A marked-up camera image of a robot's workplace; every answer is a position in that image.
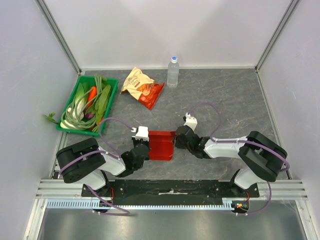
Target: carrot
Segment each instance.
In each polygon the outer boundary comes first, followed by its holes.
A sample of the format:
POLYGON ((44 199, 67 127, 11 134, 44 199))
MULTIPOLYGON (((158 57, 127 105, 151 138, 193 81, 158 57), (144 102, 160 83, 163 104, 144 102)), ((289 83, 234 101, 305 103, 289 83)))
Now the carrot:
MULTIPOLYGON (((91 87, 91 89, 92 89, 92 91, 89 92, 88 100, 86 101, 87 103, 90 100, 92 100, 95 96, 97 96, 97 87, 93 86, 93 87, 91 87)), ((90 107, 93 103, 94 103, 94 101, 90 102, 87 107, 90 107)))

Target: green basket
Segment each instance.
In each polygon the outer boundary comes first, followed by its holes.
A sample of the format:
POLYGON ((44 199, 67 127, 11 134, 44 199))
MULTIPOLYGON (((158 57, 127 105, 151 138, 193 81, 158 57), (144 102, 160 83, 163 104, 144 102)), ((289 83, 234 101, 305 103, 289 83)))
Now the green basket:
MULTIPOLYGON (((75 84, 75 87, 71 93, 71 96, 69 97, 69 100, 68 102, 66 103, 65 105, 65 108, 63 111, 66 111, 68 105, 70 103, 72 103, 72 101, 74 100, 75 98, 75 95, 77 93, 77 89, 78 89, 78 85, 79 83, 89 83, 90 85, 90 88, 92 86, 95 86, 96 85, 96 82, 95 82, 95 77, 94 76, 80 76, 78 78, 78 81, 76 82, 75 84)), ((103 119, 107 118, 108 115, 109 115, 109 112, 110 112, 110 109, 111 109, 111 105, 112 103, 114 102, 114 99, 115 99, 115 96, 116 96, 116 93, 117 93, 117 90, 118 90, 118 79, 115 79, 115 78, 107 78, 107 81, 106 81, 107 84, 111 85, 111 95, 110 95, 110 99, 109 99, 109 102, 108 102, 108 105, 106 106, 106 110, 105 110, 105 113, 104 113, 104 117, 103 119)), ((59 124, 56 125, 56 129, 58 129, 59 131, 65 131, 65 132, 68 132, 68 133, 74 133, 74 134, 84 134, 84 135, 90 135, 90 136, 94 136, 94 137, 98 137, 99 136, 99 133, 98 132, 92 132, 92 131, 89 131, 89 130, 74 130, 74 129, 65 129, 65 128, 62 128, 60 127, 60 123, 61 123, 61 119, 59 120, 59 124)), ((106 123, 102 123, 102 129, 101 129, 101 132, 103 133, 104 130, 105 130, 105 125, 106 123)))

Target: water bottle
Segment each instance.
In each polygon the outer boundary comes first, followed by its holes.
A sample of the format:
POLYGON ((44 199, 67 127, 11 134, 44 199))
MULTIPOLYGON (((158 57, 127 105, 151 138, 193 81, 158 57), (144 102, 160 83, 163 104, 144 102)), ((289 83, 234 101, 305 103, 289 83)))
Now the water bottle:
POLYGON ((166 79, 166 84, 169 88, 174 89, 178 85, 178 75, 179 75, 179 63, 178 58, 173 56, 171 62, 168 65, 168 77, 166 79))

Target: red container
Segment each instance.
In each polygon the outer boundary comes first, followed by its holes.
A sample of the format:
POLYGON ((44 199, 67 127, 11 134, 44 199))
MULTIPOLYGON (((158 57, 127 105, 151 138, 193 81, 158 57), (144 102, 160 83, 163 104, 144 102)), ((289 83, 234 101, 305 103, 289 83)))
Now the red container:
POLYGON ((150 160, 170 161, 174 154, 175 131, 149 131, 150 160))

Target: white wall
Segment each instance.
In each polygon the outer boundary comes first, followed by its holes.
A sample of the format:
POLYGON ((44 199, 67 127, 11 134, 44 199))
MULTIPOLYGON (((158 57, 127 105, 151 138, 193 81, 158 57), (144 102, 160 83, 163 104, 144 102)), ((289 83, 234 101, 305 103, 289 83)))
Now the white wall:
POLYGON ((290 0, 46 0, 82 68, 254 66, 290 0))
POLYGON ((320 223, 320 2, 302 0, 260 72, 294 175, 320 223))
POLYGON ((0 232, 19 240, 59 132, 41 114, 60 114, 76 73, 33 0, 0 3, 0 232))

